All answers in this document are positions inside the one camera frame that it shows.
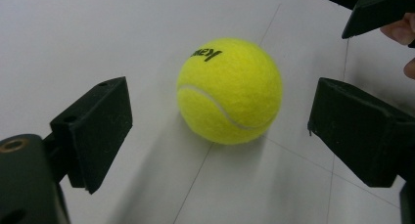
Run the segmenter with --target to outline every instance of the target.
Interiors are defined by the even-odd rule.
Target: white table surface
[[[0,0],[0,138],[46,137],[92,86],[126,76],[134,126],[93,196],[61,183],[72,223],[400,223],[404,181],[367,187],[306,129],[319,77],[414,113],[413,50],[379,30],[342,40],[349,15],[326,0]],[[235,147],[195,135],[175,102],[184,61],[225,36],[259,44],[284,82],[269,131]]]

